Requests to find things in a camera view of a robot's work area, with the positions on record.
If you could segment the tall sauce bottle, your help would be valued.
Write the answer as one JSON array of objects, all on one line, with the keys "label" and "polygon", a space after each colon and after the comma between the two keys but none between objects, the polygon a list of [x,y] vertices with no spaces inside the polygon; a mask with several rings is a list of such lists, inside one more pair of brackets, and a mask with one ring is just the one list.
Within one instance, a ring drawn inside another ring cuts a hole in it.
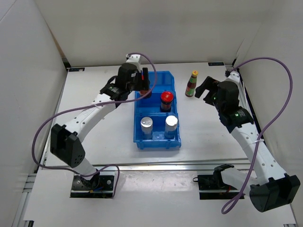
[{"label": "tall sauce bottle", "polygon": [[192,97],[195,93],[197,76],[198,76],[198,71],[197,70],[192,71],[191,77],[189,78],[189,81],[187,83],[187,87],[185,90],[185,95],[187,97]]}]

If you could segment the red-lid sauce jar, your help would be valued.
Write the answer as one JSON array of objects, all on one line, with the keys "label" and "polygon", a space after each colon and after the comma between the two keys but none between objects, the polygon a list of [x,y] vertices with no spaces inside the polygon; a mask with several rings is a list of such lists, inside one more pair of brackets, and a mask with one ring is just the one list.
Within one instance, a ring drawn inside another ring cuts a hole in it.
[{"label": "red-lid sauce jar", "polygon": [[160,100],[161,100],[160,110],[162,112],[170,112],[173,99],[174,99],[174,95],[172,92],[170,91],[162,92],[160,96]]},{"label": "red-lid sauce jar", "polygon": [[139,94],[140,94],[140,98],[148,99],[152,96],[152,91],[151,91],[151,89],[149,89],[149,90],[140,90]]}]

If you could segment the silver can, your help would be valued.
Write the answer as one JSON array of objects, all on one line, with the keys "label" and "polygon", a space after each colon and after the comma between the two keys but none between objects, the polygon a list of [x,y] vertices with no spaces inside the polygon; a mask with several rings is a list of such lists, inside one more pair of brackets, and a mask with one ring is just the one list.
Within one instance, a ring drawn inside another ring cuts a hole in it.
[{"label": "silver can", "polygon": [[140,121],[142,135],[145,140],[152,139],[153,121],[151,117],[143,117]]},{"label": "silver can", "polygon": [[175,131],[177,130],[178,119],[176,116],[169,115],[165,120],[165,131],[164,135],[168,139],[175,137]]}]

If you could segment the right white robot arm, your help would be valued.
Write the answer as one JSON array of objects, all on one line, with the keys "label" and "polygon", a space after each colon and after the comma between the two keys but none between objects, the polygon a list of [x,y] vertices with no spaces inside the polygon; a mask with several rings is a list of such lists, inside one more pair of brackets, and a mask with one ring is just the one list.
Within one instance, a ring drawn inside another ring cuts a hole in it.
[{"label": "right white robot arm", "polygon": [[240,106],[237,84],[230,80],[220,82],[207,77],[196,88],[195,97],[199,98],[205,91],[208,94],[204,101],[216,108],[220,122],[237,140],[250,161],[247,174],[228,164],[214,169],[213,185],[216,188],[223,189],[230,185],[239,190],[222,207],[221,213],[230,212],[242,195],[249,196],[259,212],[292,203],[301,185],[300,180],[296,175],[288,175],[270,153],[251,114]]}]

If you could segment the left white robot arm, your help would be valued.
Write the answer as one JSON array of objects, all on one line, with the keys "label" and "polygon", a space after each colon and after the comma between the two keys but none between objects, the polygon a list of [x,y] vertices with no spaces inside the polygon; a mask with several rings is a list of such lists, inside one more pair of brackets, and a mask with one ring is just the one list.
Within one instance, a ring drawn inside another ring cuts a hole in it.
[{"label": "left white robot arm", "polygon": [[147,68],[139,70],[132,63],[124,63],[118,75],[111,77],[92,102],[91,108],[82,110],[64,125],[55,124],[51,129],[50,152],[72,170],[80,174],[82,184],[90,190],[101,186],[97,169],[85,158],[82,142],[88,133],[107,114],[128,99],[132,91],[150,91]]}]

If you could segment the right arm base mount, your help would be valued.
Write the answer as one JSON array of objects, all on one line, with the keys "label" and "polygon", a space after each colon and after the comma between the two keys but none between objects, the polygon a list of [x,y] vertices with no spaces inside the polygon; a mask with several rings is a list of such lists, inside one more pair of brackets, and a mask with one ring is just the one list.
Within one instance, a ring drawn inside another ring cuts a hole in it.
[{"label": "right arm base mount", "polygon": [[217,186],[212,175],[198,175],[193,182],[198,183],[200,200],[230,200],[238,194],[238,190],[230,185]]}]

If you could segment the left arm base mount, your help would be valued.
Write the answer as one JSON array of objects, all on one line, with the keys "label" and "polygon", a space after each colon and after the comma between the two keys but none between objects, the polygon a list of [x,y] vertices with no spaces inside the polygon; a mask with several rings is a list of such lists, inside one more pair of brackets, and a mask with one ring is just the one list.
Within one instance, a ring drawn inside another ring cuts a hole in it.
[{"label": "left arm base mount", "polygon": [[71,198],[111,199],[114,194],[115,175],[97,175],[90,180],[75,175],[71,185]]}]

